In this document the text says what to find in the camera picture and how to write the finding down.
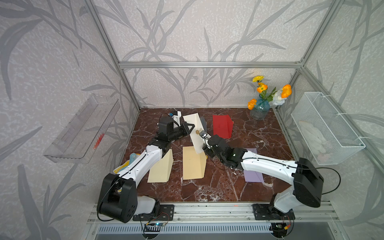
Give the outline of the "cream white envelope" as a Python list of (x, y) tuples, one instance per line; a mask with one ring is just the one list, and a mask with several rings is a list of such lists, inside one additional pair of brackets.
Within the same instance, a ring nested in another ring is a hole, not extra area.
[(184, 118), (184, 121), (187, 122), (188, 124), (194, 125), (194, 128), (190, 133), (190, 137), (196, 153), (197, 154), (203, 153), (204, 140), (200, 136), (200, 133), (204, 130), (204, 128), (203, 128), (199, 114), (195, 113), (191, 115), (186, 115), (186, 116), (183, 116), (183, 118)]

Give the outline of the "tan kraft envelope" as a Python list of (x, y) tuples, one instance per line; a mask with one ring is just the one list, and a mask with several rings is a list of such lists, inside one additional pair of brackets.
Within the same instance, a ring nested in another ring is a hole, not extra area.
[(204, 178), (206, 164), (204, 152), (197, 154), (194, 147), (183, 147), (183, 180)]

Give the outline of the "red envelope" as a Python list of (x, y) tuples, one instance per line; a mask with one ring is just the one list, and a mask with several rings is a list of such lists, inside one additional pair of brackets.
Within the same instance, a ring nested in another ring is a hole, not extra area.
[(218, 135), (223, 139), (232, 137), (234, 122), (229, 115), (213, 115), (214, 135)]

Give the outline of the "pale yellow envelope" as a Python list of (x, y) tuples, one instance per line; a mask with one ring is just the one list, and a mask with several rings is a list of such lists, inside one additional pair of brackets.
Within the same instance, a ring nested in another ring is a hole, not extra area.
[(169, 149), (165, 156), (155, 163), (149, 172), (148, 183), (166, 183), (169, 181), (174, 158), (173, 150)]

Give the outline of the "grey envelope with gold seal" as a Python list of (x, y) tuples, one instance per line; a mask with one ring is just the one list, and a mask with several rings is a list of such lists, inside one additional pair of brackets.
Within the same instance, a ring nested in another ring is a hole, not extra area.
[(206, 132), (207, 131), (207, 122), (206, 122), (205, 118), (204, 117), (200, 117), (200, 121), (202, 123), (203, 130)]

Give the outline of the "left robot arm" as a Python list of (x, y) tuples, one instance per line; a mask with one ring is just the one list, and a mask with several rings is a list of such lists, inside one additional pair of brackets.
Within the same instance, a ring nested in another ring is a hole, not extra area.
[(191, 134), (195, 125), (176, 121), (170, 116), (159, 120), (159, 130), (145, 150), (133, 164), (119, 171), (108, 174), (103, 179), (97, 205), (97, 214), (127, 223), (138, 215), (157, 217), (160, 211), (158, 200), (148, 196), (138, 196), (137, 187), (148, 171), (170, 150), (173, 142)]

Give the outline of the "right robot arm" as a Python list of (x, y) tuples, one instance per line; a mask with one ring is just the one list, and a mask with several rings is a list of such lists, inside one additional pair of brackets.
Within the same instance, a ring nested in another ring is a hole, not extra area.
[(290, 185), (276, 194), (270, 202), (270, 212), (287, 213), (297, 206), (318, 208), (321, 205), (324, 178), (319, 168), (305, 158), (298, 161), (278, 160), (253, 153), (244, 148), (232, 148), (225, 139), (201, 133), (203, 150), (210, 157), (217, 157), (230, 168), (253, 171), (280, 179)]

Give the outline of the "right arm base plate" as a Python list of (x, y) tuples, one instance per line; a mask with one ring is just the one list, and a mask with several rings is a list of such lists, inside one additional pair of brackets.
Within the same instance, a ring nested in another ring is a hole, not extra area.
[(283, 220), (295, 220), (295, 214), (293, 210), (289, 210), (287, 213), (283, 213), (267, 204), (253, 204), (252, 210), (255, 220), (257, 221), (283, 221)]

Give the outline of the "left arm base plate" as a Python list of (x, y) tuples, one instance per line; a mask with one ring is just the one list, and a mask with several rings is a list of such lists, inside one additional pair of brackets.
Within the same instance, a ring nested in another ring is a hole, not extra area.
[(139, 221), (172, 221), (174, 219), (175, 205), (162, 205), (155, 207), (155, 210), (150, 214), (134, 215), (132, 220)]

